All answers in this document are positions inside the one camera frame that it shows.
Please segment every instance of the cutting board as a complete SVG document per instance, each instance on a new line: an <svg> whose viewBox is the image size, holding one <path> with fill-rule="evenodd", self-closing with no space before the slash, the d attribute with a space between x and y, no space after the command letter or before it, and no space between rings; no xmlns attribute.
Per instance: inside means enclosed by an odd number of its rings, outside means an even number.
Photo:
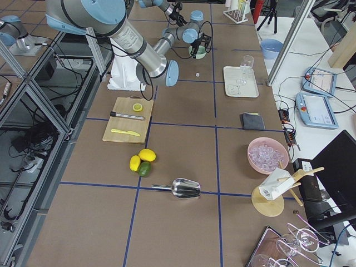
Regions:
<svg viewBox="0 0 356 267"><path fill-rule="evenodd" d="M133 111L132 107L135 103L142 104L142 111ZM153 100L147 101L141 98L118 97L112 109L113 111L115 111L116 113L142 116L145 119L143 121L139 121L130 118L110 117L104 132L104 136L102 138L103 141L144 144L146 140L147 130L150 124L153 105ZM140 134L140 136L127 135L124 133L117 134L111 132L111 129L135 131Z"/></svg>

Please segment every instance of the white tray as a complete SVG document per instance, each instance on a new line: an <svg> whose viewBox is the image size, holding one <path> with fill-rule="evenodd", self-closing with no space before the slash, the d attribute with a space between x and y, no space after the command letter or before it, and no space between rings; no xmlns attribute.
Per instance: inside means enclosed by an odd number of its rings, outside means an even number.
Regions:
<svg viewBox="0 0 356 267"><path fill-rule="evenodd" d="M224 67L225 93L230 97L258 97L258 88L254 70L246 80L246 84L238 86L237 80L241 79L240 67Z"/></svg>

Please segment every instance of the black tripod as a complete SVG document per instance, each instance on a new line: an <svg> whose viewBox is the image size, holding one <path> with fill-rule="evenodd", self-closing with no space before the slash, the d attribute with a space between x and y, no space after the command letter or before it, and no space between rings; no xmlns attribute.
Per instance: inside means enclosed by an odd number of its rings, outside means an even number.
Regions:
<svg viewBox="0 0 356 267"><path fill-rule="evenodd" d="M263 19L262 23L260 24L260 26L258 26L257 31L259 31L261 29L261 27L263 26L263 24L266 22L266 20L269 18L268 20L268 25L271 24L272 18L274 17L274 33L277 33L277 3L278 0L271 0L271 7L269 10L268 15Z"/></svg>

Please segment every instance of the blue bin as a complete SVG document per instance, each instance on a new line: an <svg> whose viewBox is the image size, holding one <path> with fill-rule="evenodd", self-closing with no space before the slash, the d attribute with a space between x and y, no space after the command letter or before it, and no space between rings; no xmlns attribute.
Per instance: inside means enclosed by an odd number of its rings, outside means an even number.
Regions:
<svg viewBox="0 0 356 267"><path fill-rule="evenodd" d="M275 39L264 39L261 42L263 57L266 60L275 59L282 50L283 44Z"/></svg>

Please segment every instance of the folded cloth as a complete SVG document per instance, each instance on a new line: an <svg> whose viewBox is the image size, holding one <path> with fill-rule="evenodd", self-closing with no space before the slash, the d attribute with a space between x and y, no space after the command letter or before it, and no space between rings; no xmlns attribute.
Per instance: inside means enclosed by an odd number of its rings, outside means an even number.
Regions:
<svg viewBox="0 0 356 267"><path fill-rule="evenodd" d="M263 123L262 117L258 113L240 114L241 123L244 130L264 130L265 123Z"/></svg>

